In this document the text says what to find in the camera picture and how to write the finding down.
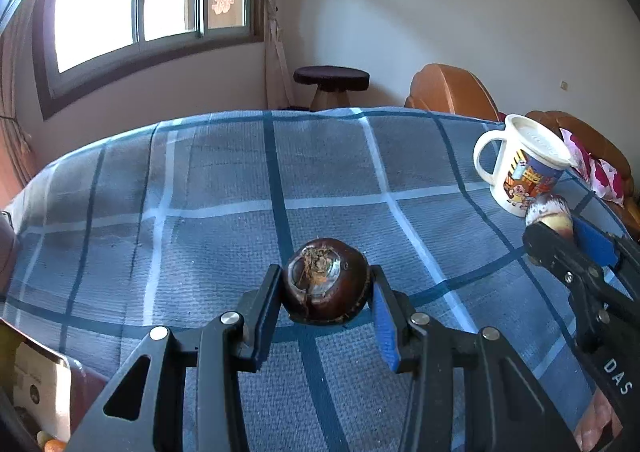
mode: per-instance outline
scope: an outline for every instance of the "window frame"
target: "window frame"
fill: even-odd
[[[33,70],[44,120],[98,88],[169,60],[240,44],[261,42],[263,0],[246,0],[245,26],[209,29],[208,0],[194,0],[195,31],[146,40],[144,0],[131,0],[132,44],[58,72],[54,42],[55,0],[36,0]]]

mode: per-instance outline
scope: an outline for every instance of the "mug handle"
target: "mug handle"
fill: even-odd
[[[491,186],[495,184],[495,176],[489,174],[482,166],[480,165],[480,154],[482,153],[482,149],[491,141],[507,141],[507,136],[502,130],[490,130],[489,132],[485,132],[482,134],[478,141],[476,142],[476,147],[474,148],[474,166],[476,167],[476,172],[482,179],[482,181],[486,181]]]

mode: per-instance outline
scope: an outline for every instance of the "wooden stool leg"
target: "wooden stool leg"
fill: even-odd
[[[326,92],[325,90],[316,90],[316,95],[311,102],[309,110],[317,112],[318,110],[329,110],[331,108],[350,107],[349,96],[346,91]]]

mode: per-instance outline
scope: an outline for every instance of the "mug lid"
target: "mug lid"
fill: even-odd
[[[518,132],[522,144],[533,154],[561,167],[572,165],[573,161],[569,149],[556,134],[544,125],[518,114],[508,115],[504,123],[511,125]]]

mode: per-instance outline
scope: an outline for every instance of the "white wall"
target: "white wall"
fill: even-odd
[[[404,104],[414,74],[474,72],[503,112],[571,112],[626,154],[640,179],[640,21],[626,0],[281,0],[287,62],[370,72],[354,104]],[[569,85],[560,89],[561,80]],[[298,104],[313,90],[296,86]]]
[[[29,38],[18,62],[16,103],[42,167],[87,143],[157,121],[265,108],[264,44],[206,51],[140,70],[43,121]]]

